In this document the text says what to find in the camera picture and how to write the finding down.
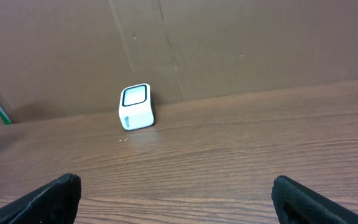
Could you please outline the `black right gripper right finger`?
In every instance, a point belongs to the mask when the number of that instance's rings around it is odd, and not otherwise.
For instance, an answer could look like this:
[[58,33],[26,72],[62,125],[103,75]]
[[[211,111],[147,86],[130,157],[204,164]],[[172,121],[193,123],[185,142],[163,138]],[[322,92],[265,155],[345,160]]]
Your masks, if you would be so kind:
[[284,175],[271,198],[281,224],[358,224],[358,214]]

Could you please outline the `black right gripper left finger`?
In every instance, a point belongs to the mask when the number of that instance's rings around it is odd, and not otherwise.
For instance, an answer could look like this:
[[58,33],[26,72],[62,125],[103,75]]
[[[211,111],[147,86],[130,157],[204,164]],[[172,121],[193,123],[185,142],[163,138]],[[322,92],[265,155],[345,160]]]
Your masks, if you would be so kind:
[[67,173],[0,208],[0,224],[73,224],[80,198],[80,177]]

